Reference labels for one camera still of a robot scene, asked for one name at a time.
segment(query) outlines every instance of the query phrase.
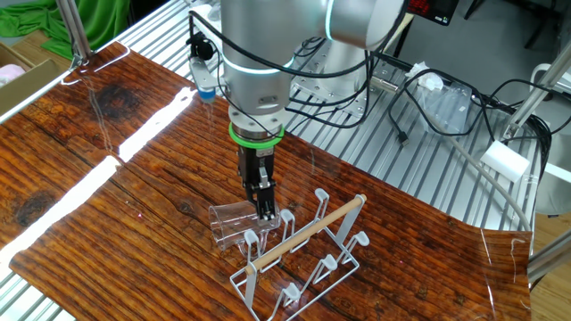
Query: clear plastic container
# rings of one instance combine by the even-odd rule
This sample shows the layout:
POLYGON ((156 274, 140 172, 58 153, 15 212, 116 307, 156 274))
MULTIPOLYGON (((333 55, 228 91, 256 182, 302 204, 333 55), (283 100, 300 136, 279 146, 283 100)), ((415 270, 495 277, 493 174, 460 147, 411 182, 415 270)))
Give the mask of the clear plastic container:
POLYGON ((260 251, 263 254, 266 248, 268 232, 278 228, 281 224, 279 214, 276 214, 273 219, 268 221, 259 219, 255 206, 248 201, 210 206, 209 213, 212 235, 218 247, 224 251, 236 244, 244 256, 247 255, 244 246, 245 231, 252 230, 260 237, 260 251))
MULTIPOLYGON (((422 109, 437 120, 451 134, 463 133, 466 119, 470 111, 472 89, 452 83, 442 90, 430 91, 418 86, 415 97, 422 109)), ((422 118, 425 131, 433 133, 425 119, 422 118)))

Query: metal pole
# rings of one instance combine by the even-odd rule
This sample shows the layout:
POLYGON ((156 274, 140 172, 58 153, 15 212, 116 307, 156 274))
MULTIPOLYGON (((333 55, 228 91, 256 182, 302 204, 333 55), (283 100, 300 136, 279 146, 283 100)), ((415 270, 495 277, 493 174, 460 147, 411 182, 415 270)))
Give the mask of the metal pole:
POLYGON ((60 8, 60 14, 62 15, 65 28, 70 35, 71 49, 73 50, 73 62, 71 63, 71 67, 74 68, 82 62, 86 62, 93 52, 89 47, 86 31, 83 29, 75 1, 56 0, 56 3, 60 8))
POLYGON ((529 283, 533 283, 540 277, 545 276, 570 259, 571 229, 529 258, 529 264, 527 265, 529 283))
MULTIPOLYGON (((571 67, 571 42, 563 49, 555 61, 551 64, 551 67, 547 69, 542 79, 539 81, 538 85, 544 86, 548 89, 552 89, 565 72, 571 67)), ((516 132, 522 127, 522 125, 527 121, 532 112, 535 111, 537 106, 543 101, 543 98, 548 93, 535 87, 532 92, 527 96, 521 108, 514 113, 509 119, 508 128, 504 133, 504 138, 510 139, 516 135, 516 132)))

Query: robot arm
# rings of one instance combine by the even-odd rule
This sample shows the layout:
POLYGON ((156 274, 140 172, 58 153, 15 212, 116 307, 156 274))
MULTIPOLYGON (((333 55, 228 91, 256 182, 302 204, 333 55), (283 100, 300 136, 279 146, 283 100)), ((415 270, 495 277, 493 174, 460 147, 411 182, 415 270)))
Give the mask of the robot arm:
MULTIPOLYGON (((222 34, 245 51, 290 67, 295 48, 327 37, 363 49, 377 48, 395 23, 403 0, 221 0, 222 34)), ((272 219, 274 146, 284 134, 291 75, 223 45, 229 132, 238 143, 238 172, 260 218, 272 219)), ((191 58, 194 79, 200 59, 191 58)))

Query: wood grain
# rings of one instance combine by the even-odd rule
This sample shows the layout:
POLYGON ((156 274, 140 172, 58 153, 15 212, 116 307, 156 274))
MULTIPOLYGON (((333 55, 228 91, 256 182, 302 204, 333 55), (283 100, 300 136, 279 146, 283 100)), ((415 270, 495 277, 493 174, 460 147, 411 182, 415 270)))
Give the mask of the wood grain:
MULTIPOLYGON (((192 86, 120 44, 64 82, 0 127, 2 245, 105 157, 117 158, 125 139, 192 86)), ((350 232, 370 239, 354 251, 360 269, 300 319, 530 319, 531 234, 467 226, 290 135, 276 160, 277 203, 299 226, 315 214, 318 187, 331 195, 329 212, 357 193, 368 197, 350 232)), ((236 247, 218 250, 208 217, 210 205, 244 199, 236 162, 228 104, 204 104, 194 95, 190 107, 11 267, 80 320, 252 319, 228 281, 244 258, 236 247)), ((280 233, 269 236, 269 246, 280 233)), ((260 315, 269 316, 281 287, 304 283, 333 249, 327 239, 319 234, 260 275, 254 301, 260 315)), ((298 304, 327 282, 311 286, 298 304)), ((277 319, 297 309, 280 310, 277 319)))
POLYGON ((46 37, 44 32, 36 30, 25 36, 22 40, 12 45, 12 49, 28 58, 35 65, 45 62, 46 59, 52 59, 61 71, 67 70, 71 66, 71 60, 61 57, 57 53, 44 49, 41 45, 50 38, 46 37))
MULTIPOLYGON (((535 217, 534 251, 571 228, 571 213, 557 218, 535 217)), ((546 275, 532 291, 533 321, 567 321, 571 316, 571 262, 546 275)))

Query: wooden dowel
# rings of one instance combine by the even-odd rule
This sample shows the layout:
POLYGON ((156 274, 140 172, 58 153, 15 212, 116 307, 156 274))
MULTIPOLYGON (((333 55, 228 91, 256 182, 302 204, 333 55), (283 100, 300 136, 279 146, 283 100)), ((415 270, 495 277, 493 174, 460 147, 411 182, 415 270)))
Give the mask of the wooden dowel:
MULTIPOLYGON (((362 194, 361 197, 363 198, 364 201, 367 200, 367 196, 362 194)), ((351 210, 359 207, 360 205, 361 205, 361 200, 359 197, 356 197, 352 201, 346 203, 344 206, 335 210, 333 213, 325 216, 323 219, 321 219, 316 224, 310 226, 308 229, 285 241, 285 243, 278 245, 278 247, 274 248, 272 251, 269 251, 268 253, 262 255, 253 262, 253 265, 256 267, 256 270, 260 270, 261 268, 267 266, 273 260, 277 259, 280 255, 283 255, 287 251, 290 251, 292 248, 294 248, 301 242, 305 241, 309 237, 312 237, 318 231, 325 228, 329 224, 335 222, 338 218, 344 216, 345 214, 349 213, 351 210)), ((248 276, 253 274, 253 269, 250 266, 246 267, 245 271, 248 276)))

